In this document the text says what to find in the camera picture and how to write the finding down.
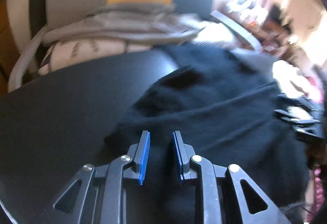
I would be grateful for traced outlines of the grey hoodie on chair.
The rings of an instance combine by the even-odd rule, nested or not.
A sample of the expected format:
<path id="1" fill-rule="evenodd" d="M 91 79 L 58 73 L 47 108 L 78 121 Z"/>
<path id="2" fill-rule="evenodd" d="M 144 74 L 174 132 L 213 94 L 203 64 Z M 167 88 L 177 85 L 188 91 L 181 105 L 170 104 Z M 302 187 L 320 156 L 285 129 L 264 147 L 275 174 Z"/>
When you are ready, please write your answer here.
<path id="1" fill-rule="evenodd" d="M 181 43 L 196 38 L 205 27 L 197 14 L 177 14 L 175 5 L 123 2 L 101 7 L 80 21 L 50 30 L 42 42 L 106 38 L 141 44 Z"/>

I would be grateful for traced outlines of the black knit sweater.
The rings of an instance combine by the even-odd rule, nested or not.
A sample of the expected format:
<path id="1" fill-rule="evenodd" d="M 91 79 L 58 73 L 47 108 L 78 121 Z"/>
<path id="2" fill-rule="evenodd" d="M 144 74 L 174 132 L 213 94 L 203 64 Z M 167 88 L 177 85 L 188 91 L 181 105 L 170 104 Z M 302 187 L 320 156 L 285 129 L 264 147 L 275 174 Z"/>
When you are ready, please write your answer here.
<path id="1" fill-rule="evenodd" d="M 304 145 L 277 119 L 278 87 L 234 54 L 192 44 L 163 46 L 178 69 L 154 83 L 127 111 L 105 144 L 124 154 L 151 134 L 145 183 L 128 188 L 128 223 L 193 223 L 195 190 L 181 186 L 171 140 L 216 165 L 239 165 L 292 223 L 309 180 Z"/>

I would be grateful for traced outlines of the beige garment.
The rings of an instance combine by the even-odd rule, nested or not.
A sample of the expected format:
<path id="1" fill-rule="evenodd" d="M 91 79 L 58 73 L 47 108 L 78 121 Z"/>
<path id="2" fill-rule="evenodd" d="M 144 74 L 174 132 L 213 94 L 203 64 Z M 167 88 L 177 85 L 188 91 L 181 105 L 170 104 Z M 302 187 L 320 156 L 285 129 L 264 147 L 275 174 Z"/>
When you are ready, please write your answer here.
<path id="1" fill-rule="evenodd" d="M 314 102 L 322 102 L 322 93 L 303 76 L 298 67 L 286 61 L 279 60 L 273 63 L 272 76 L 277 81 L 281 93 L 289 98 L 306 96 Z"/>

